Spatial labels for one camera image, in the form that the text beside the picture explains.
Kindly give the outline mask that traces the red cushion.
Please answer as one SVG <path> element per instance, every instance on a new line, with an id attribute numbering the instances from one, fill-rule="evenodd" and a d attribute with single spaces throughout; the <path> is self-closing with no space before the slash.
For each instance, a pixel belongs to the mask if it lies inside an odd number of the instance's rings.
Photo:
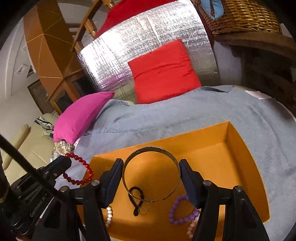
<path id="1" fill-rule="evenodd" d="M 180 96 L 201 87 L 182 40 L 171 41 L 128 62 L 138 104 Z"/>

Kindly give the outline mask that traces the red cloth on railing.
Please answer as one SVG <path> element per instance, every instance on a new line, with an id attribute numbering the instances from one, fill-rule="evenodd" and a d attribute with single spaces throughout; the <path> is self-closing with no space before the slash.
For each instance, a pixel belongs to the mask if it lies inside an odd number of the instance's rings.
<path id="1" fill-rule="evenodd" d="M 98 38 L 104 32 L 108 31 L 115 25 L 125 21 L 132 16 L 136 16 L 144 11 L 156 8 L 163 4 L 174 2 L 174 0 L 123 0 L 115 5 L 107 14 L 107 18 L 98 30 L 94 39 Z"/>

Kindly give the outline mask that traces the silver foil panel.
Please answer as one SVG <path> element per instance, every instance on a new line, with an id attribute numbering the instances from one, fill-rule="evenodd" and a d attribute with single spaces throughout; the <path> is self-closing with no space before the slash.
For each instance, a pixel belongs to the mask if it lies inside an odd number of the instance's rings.
<path id="1" fill-rule="evenodd" d="M 221 83 L 202 20 L 191 1 L 174 1 L 125 20 L 85 46 L 78 59 L 98 91 L 136 103 L 128 62 L 181 39 L 202 85 Z"/>

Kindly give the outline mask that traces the orange cardboard box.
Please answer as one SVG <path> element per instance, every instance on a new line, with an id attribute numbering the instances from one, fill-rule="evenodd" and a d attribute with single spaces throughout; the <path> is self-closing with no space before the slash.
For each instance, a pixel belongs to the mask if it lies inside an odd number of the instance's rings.
<path id="1" fill-rule="evenodd" d="M 268 240 L 270 218 L 262 177 L 229 121 L 196 131 L 95 155 L 95 178 L 143 147 L 160 147 L 178 160 L 181 182 L 158 202 L 130 197 L 119 184 L 108 228 L 116 240 Z"/>

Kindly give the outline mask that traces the grey blanket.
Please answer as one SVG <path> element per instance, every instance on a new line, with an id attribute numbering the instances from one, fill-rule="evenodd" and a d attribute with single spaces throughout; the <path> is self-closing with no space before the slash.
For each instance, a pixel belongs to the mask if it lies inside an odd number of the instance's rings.
<path id="1" fill-rule="evenodd" d="M 295 224 L 295 118 L 273 98 L 257 99 L 232 85 L 205 86 L 152 104 L 111 99 L 80 138 L 75 152 L 97 154 L 230 121 L 262 174 L 271 209 L 271 240 L 284 240 Z"/>

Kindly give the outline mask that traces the beige leather sofa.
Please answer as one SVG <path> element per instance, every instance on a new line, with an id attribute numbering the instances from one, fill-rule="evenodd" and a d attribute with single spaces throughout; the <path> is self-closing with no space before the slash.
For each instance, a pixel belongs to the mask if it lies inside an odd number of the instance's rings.
<path id="1" fill-rule="evenodd" d="M 10 140 L 10 143 L 22 156 L 36 169 L 50 163 L 54 150 L 53 139 L 46 133 L 41 125 L 34 122 L 31 126 L 23 125 Z M 13 184 L 27 172 L 9 156 L 1 151 L 2 166 L 7 180 Z"/>

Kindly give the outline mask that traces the patterned fabric bag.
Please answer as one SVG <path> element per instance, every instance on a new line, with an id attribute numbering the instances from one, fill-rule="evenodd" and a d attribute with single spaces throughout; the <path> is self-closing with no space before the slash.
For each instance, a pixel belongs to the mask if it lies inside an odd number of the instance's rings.
<path id="1" fill-rule="evenodd" d="M 57 117 L 51 113 L 43 114 L 34 120 L 34 123 L 42 128 L 45 136 L 43 139 L 46 141 L 46 144 L 50 144 L 50 163 L 55 161 L 58 157 L 70 154 L 75 150 L 74 144 L 67 142 L 65 139 L 57 138 L 57 133 L 55 131 L 56 120 Z"/>

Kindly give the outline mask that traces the wooden table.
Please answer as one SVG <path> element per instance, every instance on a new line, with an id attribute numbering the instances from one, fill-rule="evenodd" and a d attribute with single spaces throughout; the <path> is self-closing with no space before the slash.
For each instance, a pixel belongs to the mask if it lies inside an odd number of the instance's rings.
<path id="1" fill-rule="evenodd" d="M 220 34 L 215 41 L 241 58 L 242 85 L 259 90 L 295 114 L 295 40 L 282 34 Z"/>

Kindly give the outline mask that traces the blue cloth in basket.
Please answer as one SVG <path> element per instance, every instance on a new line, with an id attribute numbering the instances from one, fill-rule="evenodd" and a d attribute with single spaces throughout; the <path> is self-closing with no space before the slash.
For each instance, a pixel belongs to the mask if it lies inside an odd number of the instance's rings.
<path id="1" fill-rule="evenodd" d="M 205 13 L 212 19 L 217 20 L 224 15 L 224 8 L 221 0 L 201 0 Z"/>

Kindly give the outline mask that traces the wooden cabinet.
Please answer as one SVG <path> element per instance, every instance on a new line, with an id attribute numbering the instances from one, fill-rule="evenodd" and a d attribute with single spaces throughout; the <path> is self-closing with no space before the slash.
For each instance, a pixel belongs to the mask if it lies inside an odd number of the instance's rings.
<path id="1" fill-rule="evenodd" d="M 56 1 L 39 1 L 23 18 L 25 39 L 47 101 L 61 114 L 93 86 L 71 50 L 73 37 Z"/>

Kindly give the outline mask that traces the wicker basket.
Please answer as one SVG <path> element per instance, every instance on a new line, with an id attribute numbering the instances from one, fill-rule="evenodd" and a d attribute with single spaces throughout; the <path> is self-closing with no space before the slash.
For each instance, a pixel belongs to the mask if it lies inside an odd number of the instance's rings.
<path id="1" fill-rule="evenodd" d="M 280 22 L 263 1 L 222 1 L 224 15 L 212 20 L 203 10 L 201 1 L 195 1 L 198 13 L 217 36 L 237 32 L 280 33 Z"/>

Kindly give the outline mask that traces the wooden stair railing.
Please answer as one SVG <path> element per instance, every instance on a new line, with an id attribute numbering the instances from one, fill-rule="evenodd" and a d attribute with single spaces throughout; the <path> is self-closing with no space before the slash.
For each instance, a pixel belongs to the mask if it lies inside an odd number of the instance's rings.
<path id="1" fill-rule="evenodd" d="M 96 36 L 98 30 L 92 19 L 102 5 L 105 5 L 110 10 L 115 6 L 115 3 L 112 0 L 102 0 L 102 1 L 95 0 L 94 1 L 94 3 L 92 4 L 88 12 L 85 14 L 85 17 L 83 18 L 75 34 L 74 41 L 71 46 L 72 52 L 75 51 L 77 54 L 79 54 L 81 50 L 84 48 L 82 44 L 82 38 L 85 32 L 88 32 L 93 39 Z"/>

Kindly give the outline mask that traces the magenta pillow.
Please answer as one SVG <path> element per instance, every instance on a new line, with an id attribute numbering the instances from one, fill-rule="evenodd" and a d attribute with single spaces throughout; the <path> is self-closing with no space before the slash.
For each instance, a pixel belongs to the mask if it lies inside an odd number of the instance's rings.
<path id="1" fill-rule="evenodd" d="M 57 138 L 74 144 L 113 97 L 113 91 L 104 91 L 79 98 L 58 117 L 55 123 Z"/>

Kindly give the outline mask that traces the metal cuff bangle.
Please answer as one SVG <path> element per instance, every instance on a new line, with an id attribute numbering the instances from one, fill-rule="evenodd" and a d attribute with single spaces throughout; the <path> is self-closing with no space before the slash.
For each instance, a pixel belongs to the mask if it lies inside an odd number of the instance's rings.
<path id="1" fill-rule="evenodd" d="M 122 183 L 128 195 L 143 202 L 168 199 L 181 182 L 178 160 L 160 147 L 143 147 L 132 152 L 122 169 Z"/>

